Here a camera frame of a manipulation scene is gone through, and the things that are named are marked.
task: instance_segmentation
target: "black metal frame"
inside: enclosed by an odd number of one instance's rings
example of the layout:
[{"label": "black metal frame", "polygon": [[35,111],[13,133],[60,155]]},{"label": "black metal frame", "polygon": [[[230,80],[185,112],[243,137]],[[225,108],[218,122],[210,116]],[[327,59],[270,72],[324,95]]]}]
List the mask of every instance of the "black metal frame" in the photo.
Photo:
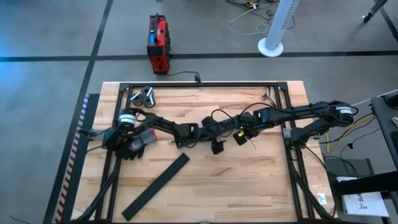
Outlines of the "black metal frame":
[{"label": "black metal frame", "polygon": [[[198,84],[196,82],[120,83],[118,99],[116,102],[116,107],[115,107],[115,112],[114,112],[114,119],[117,119],[119,116],[123,94],[126,91],[128,91],[128,96],[129,96],[129,95],[131,95],[133,88],[144,87],[147,85],[150,85],[153,87],[182,87],[182,88],[198,86]],[[277,104],[278,108],[283,108],[281,94],[280,94],[281,91],[283,92],[283,95],[285,97],[286,108],[292,106],[291,101],[290,101],[290,96],[289,96],[289,89],[288,89],[286,82],[203,82],[203,86],[206,86],[206,87],[219,87],[219,86],[245,86],[245,87],[261,86],[261,87],[265,87],[265,86],[269,86],[269,87],[273,88],[275,91],[276,104]],[[125,106],[128,108],[128,107],[130,107],[130,105],[131,105],[130,99],[129,99],[129,97],[127,97]],[[292,128],[294,128],[295,122],[291,121],[290,125]],[[284,128],[286,128],[285,123],[283,123],[281,126],[282,126],[282,130]],[[298,173],[300,174],[301,187],[304,186],[305,188],[307,188],[307,192],[308,192],[309,191],[308,180],[307,180],[307,175],[305,172],[305,166],[304,166],[302,152],[300,150],[296,150],[297,162],[298,162],[298,172],[297,172],[293,165],[293,158],[292,158],[292,153],[291,153],[292,150],[291,150],[291,148],[288,147],[289,139],[287,139],[284,135],[283,135],[283,138],[284,138],[285,152],[286,152],[286,158],[287,158],[288,170],[289,170],[289,176],[290,176],[290,184],[292,186],[292,195],[293,195],[293,200],[294,200],[294,204],[295,204],[296,216],[297,216],[297,220],[298,220],[298,222],[283,222],[283,223],[346,223],[346,222],[339,221],[339,220],[316,219],[313,208],[312,208],[313,204],[306,195],[305,195],[305,203],[306,203],[306,207],[308,210],[308,218],[303,217],[303,211],[302,211],[301,204],[300,204],[300,196],[299,196],[299,192],[298,192],[298,188],[297,188],[298,182],[296,181],[296,179],[294,177],[294,175],[297,175]],[[106,159],[104,162],[103,176],[101,179],[101,186],[103,186],[104,183],[106,182],[106,180],[108,179],[109,168],[110,168],[112,156],[113,155],[112,155],[111,151],[109,151],[106,155]],[[120,168],[121,159],[119,159],[119,158],[116,159],[116,166],[118,166]],[[106,219],[110,222],[113,219],[114,204],[116,202],[117,189],[118,189],[118,176],[116,177],[116,180],[113,182],[113,185],[112,185],[111,196],[109,199],[108,212],[107,212],[107,216],[106,216]],[[101,201],[99,203],[99,206],[96,209],[95,220],[101,219],[102,210],[103,210],[103,201]]]}]

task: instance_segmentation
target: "wooden table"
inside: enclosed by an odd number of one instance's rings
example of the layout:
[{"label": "wooden table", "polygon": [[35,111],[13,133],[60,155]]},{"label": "wooden table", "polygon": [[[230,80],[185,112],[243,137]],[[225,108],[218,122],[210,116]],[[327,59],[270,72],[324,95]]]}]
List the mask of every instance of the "wooden table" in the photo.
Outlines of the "wooden table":
[{"label": "wooden table", "polygon": [[[292,104],[308,104],[303,82],[287,83]],[[110,127],[118,88],[119,83],[103,83],[94,129]],[[236,115],[247,105],[264,101],[263,87],[168,87],[154,91],[157,105],[144,109],[176,123],[201,123],[217,108]],[[249,111],[262,107],[256,105]],[[224,114],[215,113],[216,120],[225,118]],[[296,124],[301,127],[311,121],[300,120]],[[156,135],[159,140],[146,147],[142,159],[122,162],[113,222],[126,222],[122,211],[182,152],[190,158],[188,164],[130,222],[297,221],[280,126],[263,131],[243,146],[238,146],[230,136],[224,152],[218,155],[213,155],[209,142],[199,143],[193,149],[177,149],[169,143],[173,140],[171,135],[160,131]],[[101,141],[93,141],[88,148],[100,144]],[[317,141],[309,140],[307,146],[322,158]],[[315,196],[326,195],[324,206],[331,213],[334,201],[326,172],[309,151],[302,152],[310,190]],[[105,155],[102,149],[86,155],[72,218],[81,215],[79,210],[84,210],[98,193]],[[301,190],[300,193],[306,211]],[[104,217],[108,199],[109,193],[104,201]]]}]

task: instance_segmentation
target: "robotic arm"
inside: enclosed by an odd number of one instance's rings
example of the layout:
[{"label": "robotic arm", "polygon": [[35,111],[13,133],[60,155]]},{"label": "robotic arm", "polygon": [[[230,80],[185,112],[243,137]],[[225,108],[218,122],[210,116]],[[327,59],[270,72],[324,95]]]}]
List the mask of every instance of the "robotic arm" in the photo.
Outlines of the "robotic arm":
[{"label": "robotic arm", "polygon": [[[246,110],[241,114],[217,122],[211,116],[202,120],[202,127],[197,123],[176,124],[173,121],[148,113],[140,108],[122,110],[119,120],[114,123],[114,128],[105,133],[103,145],[110,150],[115,150],[117,155],[128,159],[129,139],[149,128],[158,129],[172,134],[177,148],[193,147],[197,142],[211,141],[211,150],[219,154],[224,150],[223,141],[216,138],[223,133],[239,130],[234,138],[239,145],[246,143],[247,139],[254,138],[269,128],[278,126],[286,121],[298,119],[318,118],[304,128],[290,130],[290,146],[303,149],[309,137],[324,134],[332,127],[346,127],[352,124],[352,106],[340,101],[318,102],[305,106],[278,109],[274,107],[261,108],[251,114]],[[136,126],[137,117],[142,114],[145,119]]]}]

